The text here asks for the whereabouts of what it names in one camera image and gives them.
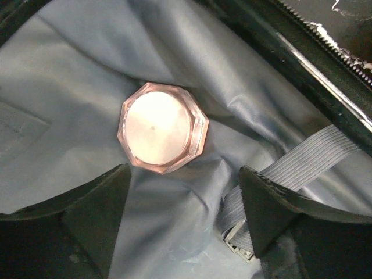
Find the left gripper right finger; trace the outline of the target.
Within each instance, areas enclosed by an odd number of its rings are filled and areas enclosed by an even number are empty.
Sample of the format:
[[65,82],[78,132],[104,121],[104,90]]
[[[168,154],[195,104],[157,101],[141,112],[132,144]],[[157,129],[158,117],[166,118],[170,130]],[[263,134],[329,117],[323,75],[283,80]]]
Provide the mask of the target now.
[[371,278],[371,217],[324,205],[250,169],[239,185],[264,278]]

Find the round cosmetic jar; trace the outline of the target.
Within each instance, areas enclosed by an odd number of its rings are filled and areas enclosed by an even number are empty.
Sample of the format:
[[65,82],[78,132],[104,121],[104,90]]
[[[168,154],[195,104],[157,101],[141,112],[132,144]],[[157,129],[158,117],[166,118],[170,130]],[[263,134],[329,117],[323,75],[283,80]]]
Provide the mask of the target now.
[[133,166],[166,174],[203,153],[208,127],[187,90],[147,82],[123,102],[117,137]]

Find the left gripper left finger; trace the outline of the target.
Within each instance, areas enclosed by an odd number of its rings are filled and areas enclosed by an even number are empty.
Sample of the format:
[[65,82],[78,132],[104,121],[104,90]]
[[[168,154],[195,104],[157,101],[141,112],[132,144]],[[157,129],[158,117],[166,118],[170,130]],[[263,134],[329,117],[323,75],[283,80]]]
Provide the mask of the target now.
[[46,201],[1,214],[1,278],[107,278],[131,170],[120,164]]

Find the white black space suitcase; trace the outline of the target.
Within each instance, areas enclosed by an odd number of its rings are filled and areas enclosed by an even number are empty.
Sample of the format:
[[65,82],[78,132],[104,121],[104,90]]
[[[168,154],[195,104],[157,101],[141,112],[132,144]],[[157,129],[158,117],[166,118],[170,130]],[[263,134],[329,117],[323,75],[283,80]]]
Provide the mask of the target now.
[[[284,1],[2,1],[1,214],[131,170],[107,278],[264,278],[249,167],[371,217],[371,85]],[[166,174],[117,137],[145,83],[187,90],[203,153]]]

